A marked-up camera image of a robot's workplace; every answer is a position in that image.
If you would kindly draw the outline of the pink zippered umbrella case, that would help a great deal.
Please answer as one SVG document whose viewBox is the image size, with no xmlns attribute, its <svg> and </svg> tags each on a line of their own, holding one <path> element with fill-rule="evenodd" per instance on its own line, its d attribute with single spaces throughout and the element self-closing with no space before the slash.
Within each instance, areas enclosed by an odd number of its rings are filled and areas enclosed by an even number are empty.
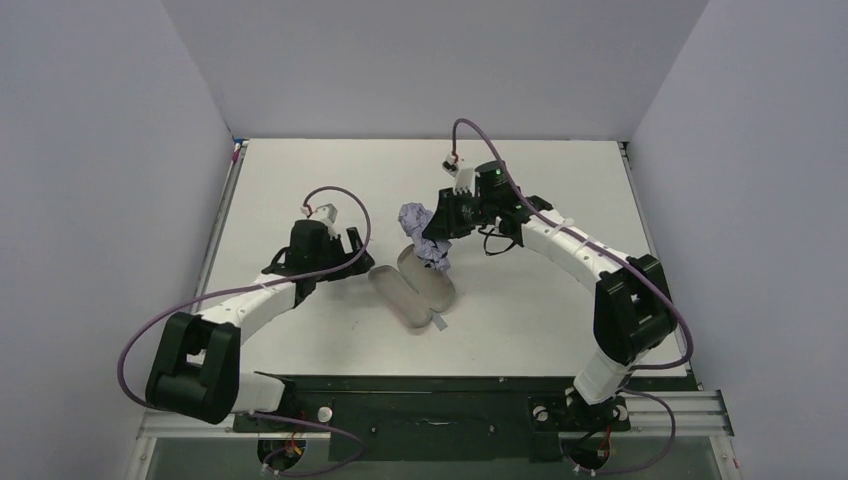
<svg viewBox="0 0 848 480">
<path fill-rule="evenodd" d="M 368 280 L 410 333 L 419 334 L 429 326 L 438 331 L 448 327 L 443 314 L 456 300 L 456 287 L 447 273 L 426 266 L 413 244 L 399 253 L 394 266 L 373 268 Z"/>
</svg>

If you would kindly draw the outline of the aluminium rail frame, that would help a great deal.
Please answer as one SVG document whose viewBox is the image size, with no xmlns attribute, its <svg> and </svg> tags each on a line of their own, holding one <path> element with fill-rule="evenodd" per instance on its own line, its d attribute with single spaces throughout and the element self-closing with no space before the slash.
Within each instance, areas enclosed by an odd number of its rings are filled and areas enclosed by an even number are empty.
<svg viewBox="0 0 848 480">
<path fill-rule="evenodd" d="M 740 479 L 732 447 L 731 423 L 722 404 L 719 391 L 657 392 L 672 410 L 676 419 L 675 442 L 686 437 L 705 438 L 709 441 L 707 465 L 715 470 L 719 479 Z M 670 428 L 666 410 L 651 399 L 626 394 L 626 408 L 631 429 L 615 436 L 617 441 L 629 437 L 664 438 Z M 143 414 L 138 429 L 133 454 L 130 458 L 126 479 L 145 479 L 153 463 L 157 441 L 160 439 L 217 439 L 217 440 L 321 440 L 328 441 L 326 431 L 290 434 L 285 431 L 265 429 L 257 432 L 242 432 L 234 427 L 237 417 L 228 416 L 217 425 L 172 413 L 147 411 Z"/>
</svg>

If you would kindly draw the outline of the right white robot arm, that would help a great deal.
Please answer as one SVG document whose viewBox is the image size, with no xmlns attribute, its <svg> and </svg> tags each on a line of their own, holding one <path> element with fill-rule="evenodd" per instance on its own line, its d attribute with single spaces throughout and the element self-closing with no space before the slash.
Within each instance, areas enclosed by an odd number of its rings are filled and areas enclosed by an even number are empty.
<svg viewBox="0 0 848 480">
<path fill-rule="evenodd" d="M 450 155 L 442 164 L 453 185 L 438 193 L 427 240 L 459 239 L 491 226 L 516 245 L 536 252 L 570 274 L 594 296 L 596 352 L 575 377 L 571 394 L 602 404 L 624 387 L 648 351 L 678 327 L 662 301 L 667 290 L 659 261 L 627 256 L 596 243 L 539 196 L 516 192 L 496 161 L 469 167 Z"/>
</svg>

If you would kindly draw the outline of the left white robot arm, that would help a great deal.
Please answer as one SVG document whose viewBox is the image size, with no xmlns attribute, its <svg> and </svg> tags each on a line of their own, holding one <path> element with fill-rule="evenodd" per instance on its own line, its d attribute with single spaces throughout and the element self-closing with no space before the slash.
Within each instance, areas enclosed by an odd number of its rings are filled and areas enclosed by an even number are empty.
<svg viewBox="0 0 848 480">
<path fill-rule="evenodd" d="M 146 402 L 210 424 L 228 415 L 275 412 L 287 384 L 241 368 L 241 347 L 276 317 L 300 306 L 320 282 L 369 272 L 375 265 L 355 227 L 338 234 L 328 220 L 298 220 L 248 288 L 198 313 L 170 315 L 145 388 Z"/>
</svg>

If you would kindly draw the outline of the purple umbrella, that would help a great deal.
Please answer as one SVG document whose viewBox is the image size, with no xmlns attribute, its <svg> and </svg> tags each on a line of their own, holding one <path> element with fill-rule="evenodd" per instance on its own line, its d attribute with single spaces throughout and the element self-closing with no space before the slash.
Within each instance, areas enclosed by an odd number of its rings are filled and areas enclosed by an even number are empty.
<svg viewBox="0 0 848 480">
<path fill-rule="evenodd" d="M 426 268 L 447 272 L 451 268 L 448 258 L 452 246 L 449 240 L 431 240 L 424 237 L 434 212 L 420 203 L 405 203 L 400 207 L 398 222 L 405 235 L 412 241 L 413 253 Z"/>
</svg>

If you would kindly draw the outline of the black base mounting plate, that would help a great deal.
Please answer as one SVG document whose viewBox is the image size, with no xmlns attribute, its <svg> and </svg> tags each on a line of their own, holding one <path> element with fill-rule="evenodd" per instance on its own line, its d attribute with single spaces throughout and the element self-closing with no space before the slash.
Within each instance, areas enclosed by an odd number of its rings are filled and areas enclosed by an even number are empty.
<svg viewBox="0 0 848 480">
<path fill-rule="evenodd" d="M 320 408 L 331 414 L 329 458 L 341 461 L 364 444 L 366 461 L 558 461 L 631 423 L 618 396 L 588 406 L 570 377 L 317 376 L 285 378 L 279 414 L 308 426 L 238 414 L 237 433 L 303 439 L 317 433 Z"/>
</svg>

